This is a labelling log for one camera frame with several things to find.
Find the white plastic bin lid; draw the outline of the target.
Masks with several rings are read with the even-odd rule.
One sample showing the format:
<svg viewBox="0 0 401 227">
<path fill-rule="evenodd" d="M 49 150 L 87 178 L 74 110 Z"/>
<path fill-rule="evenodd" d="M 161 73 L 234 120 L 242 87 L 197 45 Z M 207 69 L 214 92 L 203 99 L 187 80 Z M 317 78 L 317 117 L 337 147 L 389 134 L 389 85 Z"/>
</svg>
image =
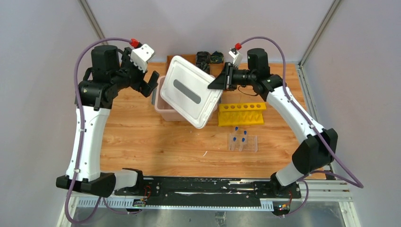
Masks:
<svg viewBox="0 0 401 227">
<path fill-rule="evenodd" d="M 209 89 L 214 76 L 181 56 L 174 56 L 160 89 L 161 98 L 196 129 L 206 126 L 223 91 Z"/>
</svg>

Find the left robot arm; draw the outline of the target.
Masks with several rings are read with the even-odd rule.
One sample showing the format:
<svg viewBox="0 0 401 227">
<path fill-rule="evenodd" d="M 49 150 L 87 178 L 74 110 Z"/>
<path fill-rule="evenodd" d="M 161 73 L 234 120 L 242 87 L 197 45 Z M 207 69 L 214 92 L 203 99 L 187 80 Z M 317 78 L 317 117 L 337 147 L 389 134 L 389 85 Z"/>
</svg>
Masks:
<svg viewBox="0 0 401 227">
<path fill-rule="evenodd" d="M 92 65 L 78 84 L 80 100 L 76 102 L 73 154 L 66 173 L 56 179 L 58 188 L 99 197 L 109 197 L 119 189 L 133 195 L 144 192 L 142 171 L 123 168 L 118 172 L 102 172 L 100 153 L 105 125 L 119 91 L 130 87 L 148 97 L 157 87 L 156 71 L 149 81 L 144 80 L 148 61 L 154 54 L 147 44 L 123 50 L 114 45 L 101 45 L 91 51 Z"/>
</svg>

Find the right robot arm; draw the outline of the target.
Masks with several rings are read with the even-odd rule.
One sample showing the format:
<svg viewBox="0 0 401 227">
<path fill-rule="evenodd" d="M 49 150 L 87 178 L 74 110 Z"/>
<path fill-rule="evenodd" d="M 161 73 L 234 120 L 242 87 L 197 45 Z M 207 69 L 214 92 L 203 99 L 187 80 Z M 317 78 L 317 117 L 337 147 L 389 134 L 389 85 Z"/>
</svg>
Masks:
<svg viewBox="0 0 401 227">
<path fill-rule="evenodd" d="M 291 162 L 270 177 L 268 189 L 275 197 L 283 197 L 298 179 L 334 161 L 338 134 L 334 129 L 324 128 L 307 113 L 291 94 L 284 76 L 271 73 L 264 49 L 247 51 L 246 70 L 238 67 L 242 55 L 237 47 L 232 48 L 229 54 L 233 62 L 226 62 L 222 72 L 208 87 L 234 91 L 251 86 L 256 95 L 281 115 L 299 142 Z"/>
</svg>

